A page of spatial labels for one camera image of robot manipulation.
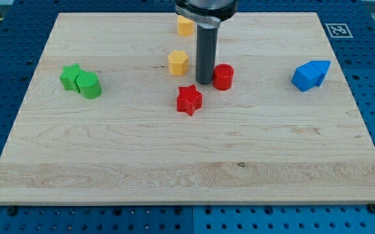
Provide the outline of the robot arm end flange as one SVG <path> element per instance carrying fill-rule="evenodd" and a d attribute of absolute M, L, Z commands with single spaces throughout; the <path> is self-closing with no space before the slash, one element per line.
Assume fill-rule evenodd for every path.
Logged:
<path fill-rule="evenodd" d="M 237 12 L 238 0 L 176 0 L 175 12 L 199 25 L 219 28 Z"/>

